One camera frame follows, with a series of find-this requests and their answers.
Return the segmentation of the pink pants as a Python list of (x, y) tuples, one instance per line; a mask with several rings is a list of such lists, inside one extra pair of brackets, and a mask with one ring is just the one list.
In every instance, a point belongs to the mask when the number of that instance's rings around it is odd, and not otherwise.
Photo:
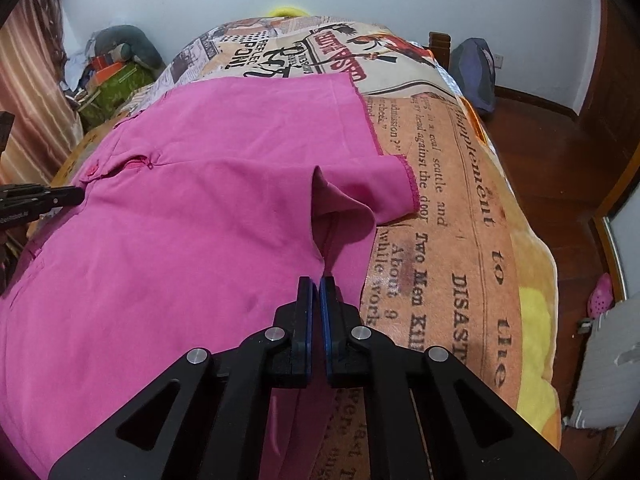
[(1, 427), (38, 478), (189, 350), (267, 327), (303, 276), (357, 302), (376, 227), (419, 207), (345, 74), (172, 89), (74, 185), (1, 297)]

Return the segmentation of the striped pink curtain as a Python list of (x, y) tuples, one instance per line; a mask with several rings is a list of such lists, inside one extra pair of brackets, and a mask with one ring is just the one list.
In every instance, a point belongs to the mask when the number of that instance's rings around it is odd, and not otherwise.
[(14, 116), (1, 182), (48, 183), (84, 136), (61, 89), (61, 0), (20, 0), (1, 27), (1, 109)]

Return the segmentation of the pile of clothes and bags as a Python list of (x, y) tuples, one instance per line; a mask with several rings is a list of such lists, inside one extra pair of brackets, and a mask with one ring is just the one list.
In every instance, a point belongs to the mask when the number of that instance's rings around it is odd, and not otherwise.
[(78, 52), (64, 66), (61, 87), (85, 132), (102, 125), (141, 88), (154, 81), (129, 44), (87, 58)]

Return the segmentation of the newspaper print bed blanket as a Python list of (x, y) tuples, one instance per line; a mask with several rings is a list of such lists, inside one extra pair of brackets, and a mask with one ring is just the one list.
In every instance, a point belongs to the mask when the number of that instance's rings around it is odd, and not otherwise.
[(334, 18), (249, 18), (183, 49), (128, 118), (202, 80), (334, 74), (349, 76), (378, 145), (408, 162), (418, 186), (418, 210), (375, 229), (354, 303), (363, 322), (412, 350), (446, 347), (558, 445), (555, 264), (469, 103), (424, 47)]

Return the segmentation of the grey stuffed pillow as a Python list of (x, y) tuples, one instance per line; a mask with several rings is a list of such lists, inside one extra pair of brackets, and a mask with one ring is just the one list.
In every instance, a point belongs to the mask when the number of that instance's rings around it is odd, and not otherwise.
[(118, 52), (122, 61), (134, 61), (148, 70), (161, 70), (165, 63), (140, 28), (132, 25), (115, 25), (102, 29), (94, 35), (94, 54)]

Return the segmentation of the pink croc shoe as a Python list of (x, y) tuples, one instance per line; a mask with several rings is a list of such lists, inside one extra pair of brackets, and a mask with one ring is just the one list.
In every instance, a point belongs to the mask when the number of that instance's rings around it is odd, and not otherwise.
[(594, 286), (588, 301), (587, 312), (590, 318), (598, 318), (610, 310), (614, 304), (613, 284), (611, 275), (603, 273), (598, 278), (596, 286)]

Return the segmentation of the white grey cloth pile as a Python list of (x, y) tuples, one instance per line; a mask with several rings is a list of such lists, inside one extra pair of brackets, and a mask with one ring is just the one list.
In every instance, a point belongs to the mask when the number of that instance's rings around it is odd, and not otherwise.
[(626, 426), (639, 403), (639, 296), (588, 318), (587, 324), (582, 368), (564, 425), (595, 430)]

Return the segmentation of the yellow headboard cushion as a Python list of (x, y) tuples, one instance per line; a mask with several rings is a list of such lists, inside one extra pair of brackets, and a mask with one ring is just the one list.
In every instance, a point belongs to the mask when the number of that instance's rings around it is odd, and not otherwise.
[(268, 18), (306, 18), (309, 13), (296, 6), (277, 6), (268, 11)]

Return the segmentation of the blue backpack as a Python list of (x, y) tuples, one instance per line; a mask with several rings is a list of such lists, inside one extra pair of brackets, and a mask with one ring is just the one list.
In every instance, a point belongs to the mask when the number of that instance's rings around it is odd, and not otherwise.
[(478, 114), (494, 114), (496, 66), (485, 39), (468, 38), (462, 41), (450, 54), (448, 72)]

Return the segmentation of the wooden chair post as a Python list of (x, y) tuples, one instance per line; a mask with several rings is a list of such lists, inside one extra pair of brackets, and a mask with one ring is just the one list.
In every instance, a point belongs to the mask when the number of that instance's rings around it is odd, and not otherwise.
[(451, 54), (451, 37), (444, 32), (428, 33), (428, 50), (445, 70), (448, 70)]

